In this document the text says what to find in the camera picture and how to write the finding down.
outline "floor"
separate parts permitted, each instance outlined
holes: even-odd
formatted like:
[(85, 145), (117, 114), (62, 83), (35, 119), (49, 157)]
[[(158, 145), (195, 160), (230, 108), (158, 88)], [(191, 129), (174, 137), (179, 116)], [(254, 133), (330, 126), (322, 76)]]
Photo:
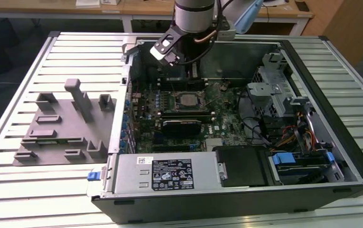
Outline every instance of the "floor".
[[(6, 51), (14, 63), (14, 69), (0, 75), (0, 116), (14, 96), (21, 81), (31, 67), (41, 47), (50, 31), (73, 32), (123, 32), (123, 25), (119, 20), (74, 20), (74, 19), (43, 19), (37, 28), (30, 19), (11, 19), (15, 32), (21, 38), (21, 45), (9, 48)], [(169, 21), (161, 25), (155, 21), (134, 21), (135, 32), (165, 32), (169, 28)], [(357, 66), (363, 76), (363, 61)]]

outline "power supply label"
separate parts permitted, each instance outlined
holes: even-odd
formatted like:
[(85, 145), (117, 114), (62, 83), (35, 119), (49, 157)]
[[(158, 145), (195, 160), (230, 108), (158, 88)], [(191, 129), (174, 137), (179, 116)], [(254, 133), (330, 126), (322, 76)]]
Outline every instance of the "power supply label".
[(155, 191), (194, 189), (191, 159), (153, 161), (151, 189)]

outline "slotted aluminum surface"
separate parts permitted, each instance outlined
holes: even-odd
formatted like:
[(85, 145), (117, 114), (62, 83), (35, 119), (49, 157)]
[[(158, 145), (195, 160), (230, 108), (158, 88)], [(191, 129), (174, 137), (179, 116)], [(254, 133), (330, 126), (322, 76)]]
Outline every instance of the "slotted aluminum surface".
[[(62, 33), (49, 39), (19, 88), (23, 95), (17, 95), (18, 103), (13, 102), (6, 111), (7, 121), (0, 120), (0, 227), (362, 227), (363, 196), (342, 199), (313, 212), (115, 225), (86, 195), (87, 173), (105, 164), (13, 166), (14, 153), (38, 109), (34, 101), (39, 92), (55, 92), (58, 99), (70, 98), (63, 91), (65, 81), (79, 78), (90, 98), (101, 93), (117, 96), (125, 35), (158, 37), (158, 34)], [(291, 41), (363, 150), (363, 80), (329, 42), (317, 37), (243, 37)]]

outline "green circuit board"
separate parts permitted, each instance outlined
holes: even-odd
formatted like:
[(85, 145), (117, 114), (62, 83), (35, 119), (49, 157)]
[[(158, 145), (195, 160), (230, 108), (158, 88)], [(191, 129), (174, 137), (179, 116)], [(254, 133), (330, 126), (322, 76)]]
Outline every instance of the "green circuit board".
[[(226, 89), (221, 81), (213, 81), (202, 91), (161, 91), (149, 86), (134, 99), (135, 121), (139, 126), (137, 153), (157, 152), (203, 152), (207, 151), (206, 140), (221, 139), (222, 145), (246, 145), (247, 136), (237, 116), (237, 91)], [(191, 110), (211, 112), (211, 116), (183, 116), (179, 119), (209, 120), (201, 125), (201, 133), (189, 138), (165, 137), (161, 143), (155, 138), (161, 135), (158, 113), (182, 113)]]

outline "copper tube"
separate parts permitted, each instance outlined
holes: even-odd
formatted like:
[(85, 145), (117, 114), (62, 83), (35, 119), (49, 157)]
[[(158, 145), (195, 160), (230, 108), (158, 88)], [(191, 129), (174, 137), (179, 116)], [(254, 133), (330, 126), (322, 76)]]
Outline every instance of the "copper tube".
[(211, 37), (215, 36), (215, 34), (217, 34), (217, 30), (214, 30), (205, 38), (202, 38), (202, 39), (195, 38), (194, 42), (201, 44), (201, 43), (209, 41), (211, 39)]

